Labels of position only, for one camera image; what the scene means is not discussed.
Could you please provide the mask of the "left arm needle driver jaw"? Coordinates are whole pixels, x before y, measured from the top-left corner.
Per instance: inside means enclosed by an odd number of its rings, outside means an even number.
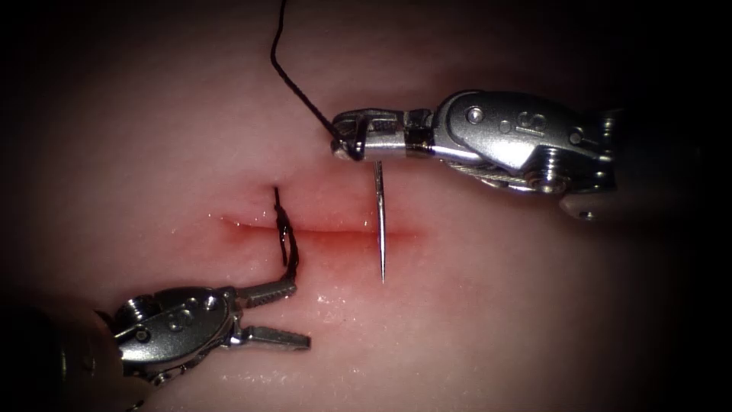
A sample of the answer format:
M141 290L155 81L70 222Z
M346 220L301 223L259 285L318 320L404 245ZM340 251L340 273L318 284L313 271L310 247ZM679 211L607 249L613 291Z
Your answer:
M310 350L311 338L270 327L248 326L232 334L230 345L296 352Z
M242 309L249 309L289 298L296 292L297 286L292 278L280 279L259 285L237 288L236 304Z

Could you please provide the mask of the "left arm needle driver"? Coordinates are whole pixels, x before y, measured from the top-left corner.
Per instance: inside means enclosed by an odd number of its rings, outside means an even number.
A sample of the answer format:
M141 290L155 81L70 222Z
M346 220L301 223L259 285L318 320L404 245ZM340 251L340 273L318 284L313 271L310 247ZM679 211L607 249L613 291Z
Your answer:
M167 288L101 312L117 345L124 375L161 385L230 346L242 309L232 286Z

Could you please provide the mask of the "right arm needle driver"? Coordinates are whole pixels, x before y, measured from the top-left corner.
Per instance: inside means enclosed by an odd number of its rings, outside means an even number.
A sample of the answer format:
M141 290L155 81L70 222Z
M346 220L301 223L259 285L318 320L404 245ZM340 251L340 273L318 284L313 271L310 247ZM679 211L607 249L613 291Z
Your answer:
M409 155L435 157L488 185L544 195L615 187L609 132L589 115L518 92L463 91L405 115Z

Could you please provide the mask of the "right arm needle driver jaw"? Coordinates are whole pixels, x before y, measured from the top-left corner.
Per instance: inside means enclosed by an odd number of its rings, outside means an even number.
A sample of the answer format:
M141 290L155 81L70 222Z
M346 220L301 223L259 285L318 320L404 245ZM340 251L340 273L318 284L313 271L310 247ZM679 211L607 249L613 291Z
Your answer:
M376 162L407 157L403 142L388 140L388 136L351 136L330 141L332 155L352 162Z
M332 119L332 125L343 137L354 137L359 128L375 131L395 130L404 124L405 111L362 108L345 111Z

